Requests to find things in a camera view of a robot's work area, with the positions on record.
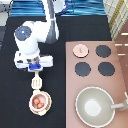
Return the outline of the white gripper blue base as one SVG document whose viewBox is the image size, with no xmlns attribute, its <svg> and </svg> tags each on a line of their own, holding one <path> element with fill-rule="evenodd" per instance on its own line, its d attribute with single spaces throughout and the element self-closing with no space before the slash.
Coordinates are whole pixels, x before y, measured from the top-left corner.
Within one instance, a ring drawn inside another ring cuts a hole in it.
<svg viewBox="0 0 128 128">
<path fill-rule="evenodd" d="M 18 69 L 42 71 L 44 67 L 53 66 L 53 57 L 51 55 L 43 55 L 37 56 L 33 59 L 26 59 L 20 51 L 17 51 L 14 57 L 14 63 Z"/>
</svg>

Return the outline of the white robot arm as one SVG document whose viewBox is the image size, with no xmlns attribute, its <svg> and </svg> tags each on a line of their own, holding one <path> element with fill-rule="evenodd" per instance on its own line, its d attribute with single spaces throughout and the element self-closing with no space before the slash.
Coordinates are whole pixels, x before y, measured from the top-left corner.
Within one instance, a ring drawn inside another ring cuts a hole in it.
<svg viewBox="0 0 128 128">
<path fill-rule="evenodd" d="M 41 71 L 44 67 L 53 65 L 51 55 L 40 56 L 38 43 L 55 43 L 59 38 L 59 29 L 55 14 L 61 12 L 66 3 L 64 0 L 41 0 L 44 5 L 46 21 L 26 21 L 19 26 L 14 37 L 18 51 L 15 53 L 14 63 L 19 69 Z"/>
</svg>

